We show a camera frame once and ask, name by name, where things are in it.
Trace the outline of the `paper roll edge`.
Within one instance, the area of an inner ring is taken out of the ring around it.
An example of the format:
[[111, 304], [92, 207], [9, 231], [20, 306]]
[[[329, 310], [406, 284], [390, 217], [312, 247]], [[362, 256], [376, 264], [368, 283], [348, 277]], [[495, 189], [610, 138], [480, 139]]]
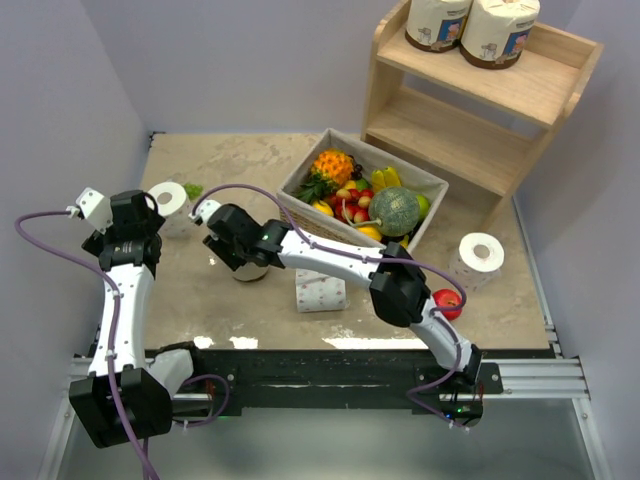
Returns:
[[231, 272], [232, 277], [240, 282], [258, 281], [266, 276], [268, 267], [260, 267], [252, 263], [247, 263], [235, 271]]

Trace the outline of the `brown-topped paper roll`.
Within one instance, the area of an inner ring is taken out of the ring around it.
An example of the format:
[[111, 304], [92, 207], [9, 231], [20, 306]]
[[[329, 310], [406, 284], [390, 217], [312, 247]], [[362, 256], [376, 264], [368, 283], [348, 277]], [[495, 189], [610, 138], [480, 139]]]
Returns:
[[524, 51], [539, 12], [538, 0], [473, 1], [461, 38], [461, 54], [479, 68], [510, 68]]

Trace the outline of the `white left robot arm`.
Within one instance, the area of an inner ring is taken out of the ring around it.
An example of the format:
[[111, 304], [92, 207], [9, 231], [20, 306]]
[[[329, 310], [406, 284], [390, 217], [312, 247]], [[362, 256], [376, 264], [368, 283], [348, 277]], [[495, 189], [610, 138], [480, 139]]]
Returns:
[[73, 212], [94, 229], [82, 248], [98, 260], [105, 303], [88, 375], [71, 384], [70, 403], [98, 448], [165, 434], [178, 390], [196, 392], [207, 380], [190, 344], [171, 347], [152, 362], [145, 357], [144, 326], [165, 220], [142, 190], [106, 197], [86, 188]]

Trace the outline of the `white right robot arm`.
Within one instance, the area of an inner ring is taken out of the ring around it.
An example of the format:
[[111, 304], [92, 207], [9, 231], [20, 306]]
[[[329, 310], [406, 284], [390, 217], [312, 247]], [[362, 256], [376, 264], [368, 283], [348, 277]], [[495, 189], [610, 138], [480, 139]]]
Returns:
[[310, 270], [367, 289], [378, 318], [413, 331], [445, 369], [452, 390], [466, 393], [480, 382], [479, 348], [444, 316], [461, 307], [437, 304], [424, 268], [400, 244], [369, 248], [331, 241], [293, 223], [259, 224], [241, 207], [213, 200], [194, 208], [190, 218], [207, 227], [204, 245], [233, 271], [247, 264]]

